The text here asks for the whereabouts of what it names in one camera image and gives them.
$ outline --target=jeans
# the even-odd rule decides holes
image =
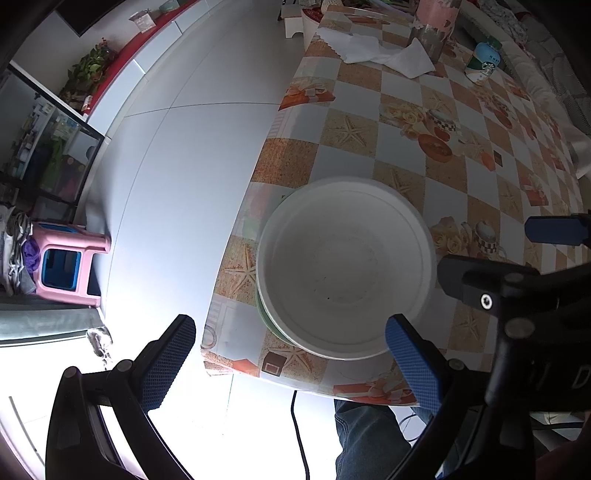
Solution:
[[[413,411],[425,424],[432,418],[424,408]],[[477,416],[468,411],[443,464],[445,475],[456,467]],[[385,480],[411,449],[387,406],[335,400],[335,421],[343,448],[336,459],[336,480]]]

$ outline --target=potted plant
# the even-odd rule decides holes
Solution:
[[[87,96],[94,95],[104,80],[106,69],[116,58],[103,38],[100,43],[68,70],[68,81],[61,89],[59,97],[74,110],[82,111]]]

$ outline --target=person's leg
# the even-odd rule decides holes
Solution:
[[[387,406],[335,400],[336,480],[384,480],[410,450]]]

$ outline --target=checkered tablecloth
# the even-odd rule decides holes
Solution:
[[[405,19],[331,7],[322,27],[406,46]],[[331,176],[379,180],[404,195],[447,253],[528,264],[543,273],[586,261],[582,247],[532,244],[531,215],[583,209],[564,136],[500,70],[483,85],[453,40],[435,74],[414,80],[375,63],[345,64],[315,37],[275,117],[236,218],[207,316],[210,373],[240,371],[367,403],[415,402],[392,356],[332,361],[279,340],[256,308],[255,257],[265,222],[294,189]],[[447,358],[490,370],[496,319],[436,287],[417,330]]]

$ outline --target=screw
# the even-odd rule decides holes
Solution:
[[[76,375],[76,367],[68,367],[64,371],[64,377],[66,378],[72,378],[74,375]]]
[[[117,370],[120,372],[127,372],[127,370],[131,368],[131,365],[133,365],[131,360],[122,360],[117,364]]]
[[[462,362],[461,360],[458,360],[457,358],[450,358],[447,361],[447,364],[449,365],[449,367],[453,370],[464,370],[464,362]]]
[[[505,324],[505,333],[507,337],[513,338],[513,340],[521,340],[531,336],[535,331],[534,322],[530,319],[517,317],[509,320]]]
[[[488,293],[485,293],[482,297],[480,297],[480,305],[485,310],[490,310],[492,308],[492,298]]]
[[[505,275],[505,281],[509,283],[522,282],[525,277],[521,273],[513,272]]]

